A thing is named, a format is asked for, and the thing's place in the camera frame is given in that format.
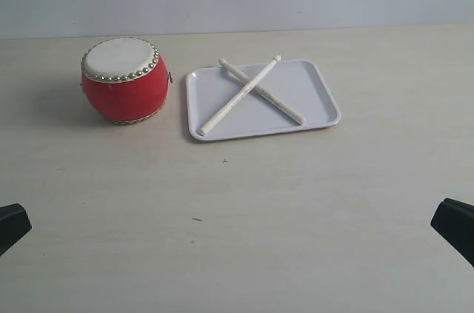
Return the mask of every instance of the white drumhead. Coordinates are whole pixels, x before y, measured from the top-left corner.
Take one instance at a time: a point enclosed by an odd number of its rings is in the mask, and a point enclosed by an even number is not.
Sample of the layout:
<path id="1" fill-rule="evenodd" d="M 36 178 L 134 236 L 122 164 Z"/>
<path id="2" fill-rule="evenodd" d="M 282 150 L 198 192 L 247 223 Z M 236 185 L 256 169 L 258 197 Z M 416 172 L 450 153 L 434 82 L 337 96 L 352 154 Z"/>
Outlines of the white drumhead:
<path id="1" fill-rule="evenodd" d="M 137 38 L 115 38 L 96 45 L 85 57 L 84 68 L 91 74 L 113 77 L 136 73 L 153 60 L 153 47 Z"/>

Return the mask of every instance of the drum body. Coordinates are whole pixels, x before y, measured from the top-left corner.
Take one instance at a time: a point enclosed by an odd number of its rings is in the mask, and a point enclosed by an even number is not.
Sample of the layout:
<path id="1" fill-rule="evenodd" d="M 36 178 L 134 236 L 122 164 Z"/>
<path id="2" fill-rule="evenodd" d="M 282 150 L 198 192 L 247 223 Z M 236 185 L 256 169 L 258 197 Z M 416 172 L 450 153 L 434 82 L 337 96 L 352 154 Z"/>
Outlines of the drum body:
<path id="1" fill-rule="evenodd" d="M 90 49 L 81 63 L 82 88 L 105 118 L 133 124 L 166 100 L 168 73 L 158 50 L 138 38 L 115 38 Z"/>

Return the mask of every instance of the table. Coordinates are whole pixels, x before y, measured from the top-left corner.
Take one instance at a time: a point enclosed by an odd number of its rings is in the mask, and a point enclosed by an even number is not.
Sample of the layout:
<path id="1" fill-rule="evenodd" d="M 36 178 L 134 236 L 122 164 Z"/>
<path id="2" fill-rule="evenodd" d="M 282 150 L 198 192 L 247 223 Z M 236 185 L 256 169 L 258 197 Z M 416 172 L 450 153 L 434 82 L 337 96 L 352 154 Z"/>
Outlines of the table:
<path id="1" fill-rule="evenodd" d="M 471 312 L 472 267 L 434 230 L 474 203 L 474 24 L 148 36 L 173 77 L 142 124 L 103 121 L 79 61 L 105 38 L 0 41 L 3 312 Z M 184 78 L 225 57 L 314 61 L 325 130 L 209 144 Z"/>

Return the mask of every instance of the plastic tray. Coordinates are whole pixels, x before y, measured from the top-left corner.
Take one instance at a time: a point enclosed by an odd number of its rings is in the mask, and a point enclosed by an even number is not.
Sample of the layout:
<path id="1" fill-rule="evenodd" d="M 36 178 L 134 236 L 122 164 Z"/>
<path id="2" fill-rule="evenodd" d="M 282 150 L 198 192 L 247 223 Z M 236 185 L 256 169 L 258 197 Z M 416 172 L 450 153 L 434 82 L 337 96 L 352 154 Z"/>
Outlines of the plastic tray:
<path id="1" fill-rule="evenodd" d="M 265 64 L 239 66 L 250 78 Z M 279 62 L 260 83 L 306 118 L 298 125 L 252 91 L 217 126 L 202 136 L 200 129 L 243 86 L 223 67 L 199 69 L 186 80 L 187 114 L 191 135 L 199 141 L 252 137 L 337 124 L 341 112 L 316 65 L 307 60 Z"/>

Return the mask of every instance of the white drumstick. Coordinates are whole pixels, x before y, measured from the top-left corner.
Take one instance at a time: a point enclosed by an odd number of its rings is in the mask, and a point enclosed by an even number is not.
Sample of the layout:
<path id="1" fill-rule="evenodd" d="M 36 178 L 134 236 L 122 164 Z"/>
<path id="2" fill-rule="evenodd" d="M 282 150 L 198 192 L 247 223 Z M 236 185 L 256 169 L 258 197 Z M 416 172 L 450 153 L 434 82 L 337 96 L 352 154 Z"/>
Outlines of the white drumstick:
<path id="1" fill-rule="evenodd" d="M 232 64 L 229 64 L 225 59 L 219 59 L 219 64 L 223 66 L 229 73 L 232 73 L 238 80 L 242 83 L 246 84 L 250 81 L 250 78 L 241 70 L 234 67 Z M 285 104 L 282 100 L 277 98 L 273 95 L 270 91 L 267 91 L 262 86 L 257 85 L 255 86 L 255 91 L 265 100 L 270 102 L 275 108 L 282 111 L 285 115 L 293 119 L 298 124 L 304 124 L 306 119 L 297 113 L 296 111 L 292 110 L 290 106 Z"/>
<path id="2" fill-rule="evenodd" d="M 209 133 L 232 108 L 234 108 L 252 89 L 273 69 L 273 67 L 281 60 L 281 56 L 277 55 L 273 60 L 264 67 L 252 80 L 247 82 L 242 90 L 240 90 L 229 102 L 225 104 L 207 123 L 199 130 L 200 135 Z"/>

